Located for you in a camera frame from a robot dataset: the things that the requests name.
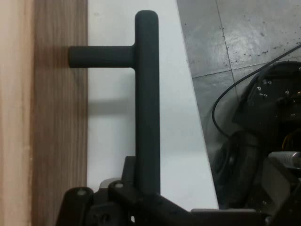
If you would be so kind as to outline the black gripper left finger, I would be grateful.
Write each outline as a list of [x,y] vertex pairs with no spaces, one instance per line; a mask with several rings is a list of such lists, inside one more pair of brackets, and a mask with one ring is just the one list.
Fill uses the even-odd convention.
[[134,187],[135,157],[125,158],[121,180],[96,193],[88,187],[68,190],[57,226],[199,226],[201,221],[159,194]]

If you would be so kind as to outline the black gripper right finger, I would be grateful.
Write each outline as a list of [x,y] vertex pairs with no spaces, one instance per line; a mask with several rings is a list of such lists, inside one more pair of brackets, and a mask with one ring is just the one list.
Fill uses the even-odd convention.
[[261,185],[274,204],[265,218],[267,226],[299,226],[301,224],[301,181],[278,161],[263,165]]

